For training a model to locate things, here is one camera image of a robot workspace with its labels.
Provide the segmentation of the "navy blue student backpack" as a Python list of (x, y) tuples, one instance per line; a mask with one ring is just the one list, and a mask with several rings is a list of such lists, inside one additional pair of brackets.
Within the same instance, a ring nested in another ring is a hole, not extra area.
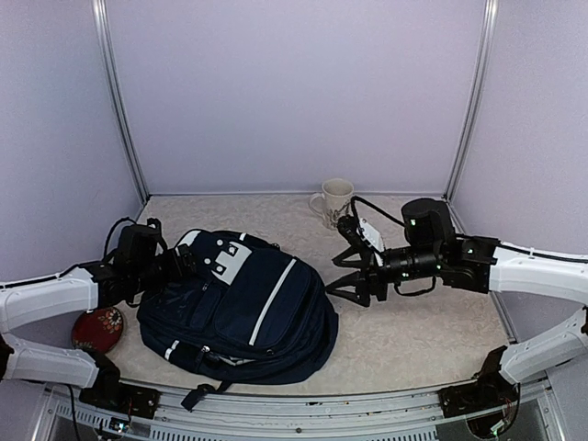
[(325, 365), (339, 317), (312, 266), (244, 232), (191, 230), (175, 249), (192, 276), (144, 292), (137, 320), (154, 353), (220, 383), (191, 390), (187, 411), (235, 383), (298, 383)]

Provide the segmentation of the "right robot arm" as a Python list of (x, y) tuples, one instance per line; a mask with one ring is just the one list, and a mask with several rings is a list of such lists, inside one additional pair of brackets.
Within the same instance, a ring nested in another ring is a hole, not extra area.
[(524, 379), (586, 355), (586, 257), (458, 234), (447, 204), (432, 198), (405, 203), (396, 222), (403, 227), (408, 244), (391, 249), (384, 247), (379, 232), (357, 212), (338, 221), (337, 230), (349, 246), (333, 263), (351, 272), (329, 284), (329, 294), (367, 307), (372, 299), (385, 300), (390, 288), (398, 290), (404, 282), (428, 278), (483, 294), (523, 292), (582, 305), (545, 332), (491, 351), (470, 385), (469, 397), (476, 406), (488, 408)]

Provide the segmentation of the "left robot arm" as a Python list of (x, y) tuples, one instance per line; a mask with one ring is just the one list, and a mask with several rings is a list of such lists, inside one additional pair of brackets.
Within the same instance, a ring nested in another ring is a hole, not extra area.
[(103, 354), (44, 345), (13, 334), (17, 328), (68, 312), (95, 311), (132, 303), (146, 290), (190, 277), (196, 272), (188, 246), (198, 231), (168, 247), (157, 219), (123, 229), (116, 249), (98, 261), (71, 266), (37, 279), (1, 285), (1, 378), (78, 386), (81, 397), (117, 409), (131, 392), (118, 368)]

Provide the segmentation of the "beige patterned ceramic mug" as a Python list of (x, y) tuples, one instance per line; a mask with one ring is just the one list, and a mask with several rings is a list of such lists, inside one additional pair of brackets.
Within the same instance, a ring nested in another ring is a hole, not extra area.
[(313, 194), (308, 202), (309, 209), (321, 218), (325, 228), (335, 230), (338, 220), (350, 212), (354, 185), (343, 178), (332, 178), (322, 183), (320, 192)]

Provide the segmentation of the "red floral round tin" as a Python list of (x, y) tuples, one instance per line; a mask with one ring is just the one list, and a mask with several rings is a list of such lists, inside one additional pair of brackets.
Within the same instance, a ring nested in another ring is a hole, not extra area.
[(119, 342), (124, 324), (123, 315), (116, 307), (83, 312), (71, 331), (72, 346), (106, 354)]

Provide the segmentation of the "front aluminium rail base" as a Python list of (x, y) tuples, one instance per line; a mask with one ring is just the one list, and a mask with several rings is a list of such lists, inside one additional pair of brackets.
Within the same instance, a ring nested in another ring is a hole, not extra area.
[(45, 387), (30, 440), (462, 440), (487, 409), (447, 417), (437, 387), (352, 395), (271, 396), (225, 393), (191, 411), (187, 389), (159, 387), (153, 418), (71, 402), (64, 386)]

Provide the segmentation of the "left aluminium frame post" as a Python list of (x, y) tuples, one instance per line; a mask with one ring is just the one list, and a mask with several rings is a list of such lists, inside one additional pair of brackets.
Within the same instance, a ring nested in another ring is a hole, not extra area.
[(119, 137), (127, 160), (130, 176), (137, 192), (138, 199), (144, 207), (151, 196), (146, 180), (141, 169), (139, 156), (136, 152), (124, 105), (122, 90), (117, 72), (114, 45), (110, 33), (107, 2), (105, 0), (93, 0), (92, 12), (96, 26), (98, 44), (101, 50), (102, 63), (105, 68), (107, 90), (110, 96), (114, 117), (119, 130)]

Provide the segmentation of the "aluminium frame post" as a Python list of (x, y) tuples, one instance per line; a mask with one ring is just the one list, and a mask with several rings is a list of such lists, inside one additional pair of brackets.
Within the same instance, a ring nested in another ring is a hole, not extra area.
[(92, 12), (96, 26), (98, 44), (101, 50), (102, 63), (105, 68), (107, 90), (110, 96), (114, 117), (119, 130), (119, 137), (127, 160), (130, 176), (137, 192), (138, 199), (144, 207), (151, 196), (146, 180), (141, 169), (139, 156), (136, 152), (124, 105), (122, 90), (117, 72), (114, 45), (110, 33), (107, 2), (105, 0), (93, 0)]
[(452, 204), (458, 192), (460, 178), (465, 170), (476, 120), (482, 101), (483, 87), (486, 79), (488, 64), (491, 58), (493, 36), (498, 16), (500, 2), (487, 0), (484, 3), (481, 35), (478, 44), (474, 73), (469, 91), (468, 103), (462, 128), (458, 138), (458, 149), (451, 167), (444, 192), (444, 200)]

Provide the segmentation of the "right aluminium frame post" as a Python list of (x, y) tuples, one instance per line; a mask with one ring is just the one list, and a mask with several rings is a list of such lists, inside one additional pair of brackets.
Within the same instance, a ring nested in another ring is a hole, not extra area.
[(468, 103), (462, 128), (458, 138), (458, 149), (451, 167), (444, 192), (444, 200), (452, 204), (458, 192), (460, 178), (465, 170), (476, 120), (482, 101), (483, 87), (486, 79), (488, 64), (491, 58), (493, 36), (498, 16), (500, 2), (487, 0), (484, 3), (481, 35), (478, 44), (474, 73), (469, 91)]

